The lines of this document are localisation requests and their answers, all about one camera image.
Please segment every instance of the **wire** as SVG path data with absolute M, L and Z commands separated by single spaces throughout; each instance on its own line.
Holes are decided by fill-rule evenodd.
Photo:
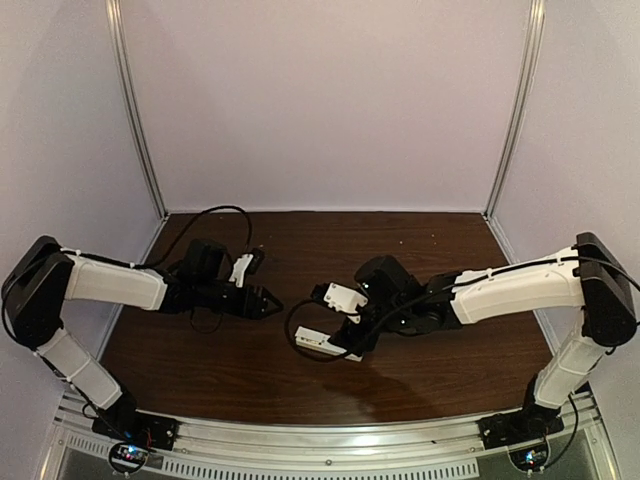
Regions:
M 191 328 L 195 332 L 200 333 L 202 335 L 210 335 L 210 334 L 218 331 L 218 329 L 222 325 L 223 316 L 224 315 L 222 313 L 218 316 L 218 322 L 215 324 L 215 326 L 211 330 L 202 330 L 200 327 L 196 327 L 196 325 L 193 323 L 194 314 L 192 312 L 191 315 L 189 316 L 189 324 L 191 325 Z
M 453 285 L 453 284 L 452 285 L 448 285 L 448 286 L 446 286 L 446 287 L 444 287 L 444 288 L 442 288 L 442 289 L 440 289 L 438 291 L 428 292 L 428 293 L 426 293 L 424 295 L 420 295 L 419 297 L 416 297 L 413 300 L 410 300 L 410 301 L 404 303 L 403 305 L 400 305 L 399 307 L 394 308 L 393 310 L 387 312 L 385 315 L 382 316 L 382 318 L 380 320 L 378 320 L 375 323 L 373 328 L 362 338 L 362 340 L 360 340 L 360 342 L 358 342 L 355 346 L 353 346 L 353 347 L 351 347 L 349 349 L 346 349 L 344 352 L 342 352 L 339 355 L 327 356 L 327 357 L 318 357 L 317 355 L 310 354 L 307 351 L 303 350 L 296 343 L 295 335 L 292 335 L 292 333 L 291 333 L 291 322 L 293 320 L 293 316 L 303 306 L 308 305 L 309 303 L 315 303 L 315 301 L 311 300 L 311 299 L 302 300 L 302 301 L 298 302 L 291 310 L 289 310 L 289 313 L 287 314 L 287 318 L 284 321 L 285 338 L 287 339 L 287 342 L 289 343 L 291 348 L 293 348 L 293 350 L 296 353 L 298 353 L 300 356 L 303 356 L 305 358 L 308 358 L 309 360 L 314 360 L 314 361 L 320 362 L 320 363 L 336 362 L 338 360 L 341 360 L 343 358 L 348 357 L 349 355 L 359 354 L 360 350 L 367 344 L 367 342 L 371 338 L 373 338 L 374 335 L 378 334 L 382 330 L 382 327 L 384 327 L 385 323 L 387 323 L 387 321 L 393 315 L 396 315 L 396 314 L 402 312 L 403 310 L 406 310 L 407 308 L 411 308 L 412 306 L 414 306 L 414 305 L 416 305 L 416 304 L 418 304 L 420 302 L 424 302 L 425 300 L 428 300 L 431 297 L 435 297 L 436 295 L 440 295 L 441 293 L 444 293 L 444 292 L 446 292 L 448 290 L 451 290 L 455 286 L 456 285 Z
M 571 406 L 573 407 L 573 413 L 575 414 L 576 423 L 573 426 L 573 431 L 571 432 L 571 437 L 569 437 L 569 441 L 564 446 L 564 448 L 560 450 L 560 453 L 558 454 L 558 456 L 544 466 L 545 470 L 548 470 L 549 468 L 553 467 L 556 463 L 560 461 L 563 455 L 567 453 L 567 450 L 569 450 L 569 447 L 575 440 L 576 435 L 578 433 L 578 424 L 580 423 L 580 414 L 578 413 L 578 407 L 576 407 L 576 403 L 573 401 L 573 398 L 571 398 L 571 395 L 569 395 L 569 402 L 571 402 Z
M 73 385 L 72 383 L 70 383 L 70 385 L 73 386 L 75 391 L 78 392 L 82 398 L 84 398 L 85 402 L 87 402 L 87 404 L 84 407 L 82 407 L 82 414 L 83 415 L 84 415 L 84 412 L 85 412 L 85 407 L 87 405 L 90 405 L 91 408 L 93 409 L 93 411 L 95 412 L 95 414 L 100 419 L 100 421 L 102 423 L 104 423 L 109 430 L 112 430 L 116 435 L 118 435 L 125 442 L 128 442 L 129 444 L 135 444 L 133 442 L 133 440 L 128 438 L 128 436 L 125 433 L 121 432 L 119 429 L 114 427 L 113 424 L 109 420 L 107 420 L 107 417 L 100 411 L 100 408 L 98 408 L 98 406 L 93 402 L 93 400 L 91 400 L 89 398 L 89 395 L 84 393 L 82 390 L 80 390 L 77 386 Z
M 601 260 L 599 258 L 593 258 L 593 257 L 585 257 L 582 255 L 578 255 L 575 257 L 566 257 L 566 258 L 561 258 L 561 261 L 569 261 L 569 260 L 582 260 L 583 262 L 595 262 L 595 263 L 599 263 L 600 265 L 603 265 L 605 267 L 609 267 L 613 270 L 615 270 L 616 272 L 618 272 L 620 275 L 622 275 L 624 278 L 626 278 L 629 283 L 631 285 L 633 285 L 633 287 L 640 292 L 640 283 L 638 283 L 637 280 L 635 280 L 633 277 L 631 277 L 631 275 L 629 275 L 626 270 L 622 267 L 620 267 L 619 265 L 616 265 L 615 263 L 611 263 L 608 262 L 606 260 Z
M 94 413 L 95 413 L 95 415 L 94 415 L 94 416 L 87 415 L 87 407 L 91 407 L 91 408 L 93 408 L 93 411 L 94 411 Z M 92 405 L 91 403 L 85 403 L 85 404 L 84 404 L 84 407 L 82 407 L 82 416 L 83 416 L 84 418 L 88 418 L 89 420 L 97 420 L 98 418 L 100 418 L 100 417 L 98 416 L 98 413 L 96 412 L 95 408 L 93 407 L 93 405 Z
M 504 273 L 513 272 L 513 271 L 520 270 L 520 269 L 523 269 L 523 268 L 528 268 L 528 267 L 533 267 L 533 266 L 538 266 L 538 265 L 549 265 L 549 264 L 554 264 L 554 263 L 559 263 L 559 262 L 568 262 L 568 261 L 574 261 L 574 260 L 596 262 L 596 263 L 599 263 L 599 264 L 601 264 L 603 266 L 612 268 L 612 269 L 616 270 L 618 273 L 620 273 L 622 276 L 624 276 L 638 290 L 638 292 L 640 292 L 640 283 L 638 283 L 636 280 L 634 280 L 622 267 L 619 267 L 618 265 L 615 265 L 614 263 L 608 262 L 606 260 L 601 260 L 601 259 L 592 258 L 592 257 L 585 257 L 585 256 L 581 256 L 581 255 L 563 257 L 563 258 L 560 258 L 560 259 L 558 259 L 558 258 L 545 258 L 545 259 L 541 259 L 541 260 L 533 260 L 531 262 L 519 263 L 519 264 L 516 264 L 516 265 L 509 265 L 507 267 L 500 268 L 499 270 L 492 271 L 491 272 L 491 276 L 495 277 L 497 275 L 501 275 L 501 274 L 504 274 Z M 466 282 L 461 282 L 461 283 L 455 283 L 455 284 L 452 284 L 452 285 L 448 285 L 448 286 L 446 286 L 446 287 L 444 287 L 444 288 L 442 288 L 442 289 L 440 289 L 438 291 L 428 292 L 428 293 L 426 293 L 424 295 L 416 297 L 413 300 L 410 300 L 410 301 L 404 303 L 403 305 L 400 305 L 399 307 L 391 310 L 387 314 L 385 314 L 374 325 L 373 329 L 371 331 L 369 331 L 369 333 L 367 333 L 363 337 L 363 339 L 358 344 L 356 344 L 354 347 L 345 350 L 343 353 L 341 353 L 339 355 L 327 356 L 327 357 L 319 357 L 317 355 L 310 354 L 309 352 L 303 350 L 296 343 L 295 335 L 292 335 L 292 333 L 291 333 L 291 322 L 293 320 L 293 316 L 295 315 L 295 313 L 300 308 L 302 308 L 303 306 L 308 305 L 309 303 L 315 303 L 314 300 L 311 300 L 311 299 L 302 300 L 302 301 L 298 302 L 296 305 L 294 305 L 293 308 L 287 314 L 287 317 L 286 317 L 285 322 L 284 322 L 285 338 L 287 339 L 287 342 L 289 343 L 291 348 L 293 348 L 293 350 L 295 350 L 296 353 L 298 353 L 299 355 L 301 355 L 301 356 L 303 356 L 305 358 L 308 358 L 310 360 L 314 360 L 316 362 L 321 362 L 321 363 L 335 362 L 335 361 L 341 360 L 343 358 L 346 358 L 349 355 L 352 355 L 352 354 L 354 354 L 356 352 L 359 352 L 366 345 L 366 343 L 369 341 L 369 339 L 371 339 L 374 335 L 376 335 L 377 333 L 380 332 L 380 330 L 382 329 L 384 324 L 389 320 L 389 318 L 391 316 L 396 315 L 397 313 L 400 313 L 403 310 L 411 308 L 412 306 L 416 305 L 417 303 L 424 302 L 424 301 L 428 300 L 429 298 L 434 297 L 436 295 L 439 295 L 441 293 L 444 293 L 444 292 L 446 292 L 448 290 L 452 290 L 454 288 L 460 288 L 460 287 L 467 287 L 467 286 L 473 285 L 475 283 L 481 282 L 483 280 L 486 280 L 488 278 L 489 278 L 489 274 L 480 275 L 480 276 L 478 276 L 476 278 L 473 278 L 471 280 L 467 280 Z M 403 336 L 417 336 L 417 335 L 406 334 L 405 333 Z
M 213 212 L 217 212 L 217 211 L 220 211 L 220 210 L 234 210 L 234 211 L 239 212 L 239 213 L 242 214 L 242 216 L 244 217 L 245 221 L 247 222 L 247 239 L 246 239 L 245 245 L 244 245 L 244 252 L 248 252 L 249 251 L 249 246 L 251 245 L 251 238 L 253 237 L 253 222 L 251 221 L 251 217 L 249 216 L 249 214 L 244 209 L 242 209 L 242 208 L 240 208 L 240 207 L 238 207 L 236 205 L 219 205 L 217 207 L 211 207 L 211 208 L 207 208 L 206 210 L 202 210 L 200 213 L 196 214 L 191 220 L 189 220 L 187 222 L 187 224 L 182 228 L 180 233 L 178 233 L 176 238 L 173 239 L 173 242 L 171 242 L 171 245 L 169 245 L 169 248 L 167 248 L 167 250 L 164 252 L 164 254 L 158 260 L 155 260 L 155 261 L 150 262 L 150 263 L 139 264 L 139 265 L 136 265 L 134 268 L 136 268 L 136 269 L 155 268 L 155 267 L 161 265 L 167 258 L 169 258 L 169 255 L 171 255 L 171 252 L 176 247 L 178 242 L 182 239 L 182 237 L 184 237 L 184 235 L 193 226 L 193 224 L 196 223 L 196 221 L 198 221 L 204 215 L 207 215 L 207 214 L 213 213 Z
M 149 452 L 147 452 L 147 455 L 144 458 L 144 462 L 140 463 L 139 465 L 136 465 L 135 468 L 129 468 L 129 469 L 124 469 L 120 465 L 118 465 L 117 463 L 114 463 L 112 458 L 111 458 L 113 452 L 118 450 L 120 447 L 129 447 L 131 445 L 132 445 L 132 443 L 130 443 L 130 442 L 118 442 L 118 443 L 116 443 L 115 445 L 113 445 L 111 447 L 111 449 L 109 450 L 109 455 L 107 455 L 107 461 L 109 462 L 109 466 L 111 468 L 113 468 L 113 470 L 115 472 L 123 474 L 125 476 L 125 478 L 128 478 L 128 475 L 133 475 L 134 473 L 139 472 L 142 469 L 142 467 L 144 467 L 147 464 L 147 460 L 149 458 Z

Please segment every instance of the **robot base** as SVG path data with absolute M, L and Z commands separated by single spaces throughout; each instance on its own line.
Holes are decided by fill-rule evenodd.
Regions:
M 128 441 L 135 445 L 146 446 L 148 441 L 148 431 L 151 434 L 152 439 L 151 448 L 169 451 L 173 449 L 173 443 L 178 430 L 177 420 L 168 417 L 160 417 L 158 415 L 136 412 L 136 424 L 139 425 L 139 428 L 137 429 L 139 433 L 135 438 L 130 438 Z M 91 430 L 94 433 L 105 435 L 113 438 L 114 440 L 122 440 L 121 435 L 107 427 L 107 425 L 105 425 L 105 423 L 100 419 L 94 420 Z
M 478 420 L 480 437 L 485 449 L 515 445 L 539 440 L 552 433 L 564 430 L 560 417 L 549 420 L 527 418 L 522 410 L 512 413 L 499 413 Z

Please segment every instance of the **white wall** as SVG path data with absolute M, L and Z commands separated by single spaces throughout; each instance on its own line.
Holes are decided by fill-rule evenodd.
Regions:
M 520 259 L 592 230 L 640 279 L 638 25 L 633 0 L 547 2 L 540 64 L 497 212 Z M 564 338 L 572 314 L 549 318 Z M 592 381 L 628 479 L 640 471 L 639 362 L 636 338 L 603 360 Z
M 124 2 L 167 207 L 482 210 L 529 3 Z
M 51 234 L 137 260 L 158 225 L 120 95 L 104 1 L 0 5 L 0 279 Z M 109 305 L 64 320 L 94 352 Z M 33 478 L 61 387 L 0 333 L 0 477 Z

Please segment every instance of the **brown wood grain surface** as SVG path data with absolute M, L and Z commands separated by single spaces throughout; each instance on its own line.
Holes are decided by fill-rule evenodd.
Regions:
M 189 215 L 172 215 L 150 259 L 158 258 Z M 287 306 L 316 283 L 354 285 L 366 260 L 393 254 L 421 281 L 458 269 L 505 263 L 475 214 L 256 213 L 253 245 L 267 258 L 250 282 Z M 212 238 L 239 254 L 238 214 L 200 219 L 176 247 Z M 198 312 L 202 328 L 217 317 Z M 527 382 L 550 359 L 531 313 L 462 330 L 404 338 L 386 334 L 360 364 L 319 364 L 298 356 L 283 335 L 284 313 L 262 321 L 225 317 L 211 335 L 194 332 L 188 314 L 125 308 L 104 364 L 141 408 L 166 414 L 265 424 L 359 424 L 440 418 L 517 406 Z M 311 305 L 300 323 L 327 333 L 341 317 Z

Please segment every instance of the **vertical metal post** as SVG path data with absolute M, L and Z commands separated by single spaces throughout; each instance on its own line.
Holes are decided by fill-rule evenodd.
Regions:
M 122 85 L 122 94 L 124 97 L 127 117 L 129 119 L 129 125 L 131 126 L 131 134 L 133 135 L 133 141 L 138 154 L 138 159 L 140 160 L 140 166 L 142 167 L 142 173 L 144 175 L 147 188 L 149 189 L 149 194 L 151 195 L 151 201 L 158 218 L 162 219 L 166 217 L 167 209 L 164 205 L 164 200 L 162 199 L 162 193 L 160 192 L 158 180 L 153 169 L 153 164 L 151 163 L 147 140 L 144 136 L 144 130 L 142 129 L 142 120 L 140 119 L 138 102 L 136 101 L 136 95 L 133 88 L 131 67 L 129 66 L 129 59 L 127 56 L 124 26 L 122 24 L 122 14 L 120 11 L 120 0 L 106 0 L 106 2 L 109 29 L 111 30 L 111 40 L 113 41 L 116 65 L 120 75 L 120 84 Z
M 522 123 L 524 121 L 524 113 L 529 97 L 529 92 L 533 85 L 538 57 L 540 55 L 540 46 L 542 44 L 542 33 L 545 20 L 545 0 L 532 0 L 531 11 L 529 14 L 529 25 L 527 27 L 527 36 L 525 40 L 524 53 L 522 56 L 522 66 L 520 68 L 520 79 L 518 80 L 518 88 L 516 90 L 516 99 L 511 112 L 511 120 L 507 131 L 500 165 L 496 173 L 496 178 L 491 189 L 491 195 L 485 210 L 487 219 L 493 218 L 500 195 L 504 188 L 504 183 L 509 172 L 511 160 L 516 149 Z

